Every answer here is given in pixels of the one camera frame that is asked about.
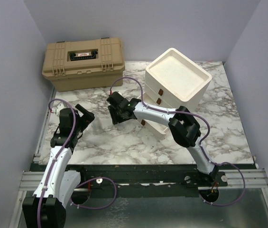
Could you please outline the cream drawer organizer cabinet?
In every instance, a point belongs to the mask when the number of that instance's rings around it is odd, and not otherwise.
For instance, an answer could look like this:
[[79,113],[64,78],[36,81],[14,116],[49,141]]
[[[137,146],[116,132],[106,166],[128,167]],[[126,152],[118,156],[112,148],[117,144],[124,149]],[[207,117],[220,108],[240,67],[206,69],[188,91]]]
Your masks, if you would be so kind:
[[144,93],[161,107],[194,112],[211,80],[211,74],[170,48],[146,67]]

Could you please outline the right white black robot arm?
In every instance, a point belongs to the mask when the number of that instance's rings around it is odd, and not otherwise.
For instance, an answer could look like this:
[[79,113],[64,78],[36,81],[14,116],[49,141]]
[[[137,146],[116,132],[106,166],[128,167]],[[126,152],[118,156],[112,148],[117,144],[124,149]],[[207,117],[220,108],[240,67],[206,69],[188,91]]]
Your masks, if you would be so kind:
[[196,162],[201,183],[210,186],[216,182],[218,167],[202,146],[200,125],[195,119],[201,116],[189,112],[184,106],[174,109],[151,105],[137,98],[128,101],[118,92],[111,93],[107,102],[114,125],[131,119],[140,119],[167,126],[174,141],[187,148]]

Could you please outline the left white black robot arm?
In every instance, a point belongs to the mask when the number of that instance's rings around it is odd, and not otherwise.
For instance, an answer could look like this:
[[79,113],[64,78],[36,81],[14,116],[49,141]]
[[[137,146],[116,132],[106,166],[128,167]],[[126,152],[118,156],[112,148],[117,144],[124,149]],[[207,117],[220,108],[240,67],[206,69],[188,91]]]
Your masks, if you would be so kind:
[[95,119],[92,112],[80,104],[59,112],[59,125],[50,141],[49,161],[42,179],[31,197],[22,204],[28,228],[62,228],[66,220],[66,205],[75,189],[86,184],[81,171],[67,171],[80,134]]

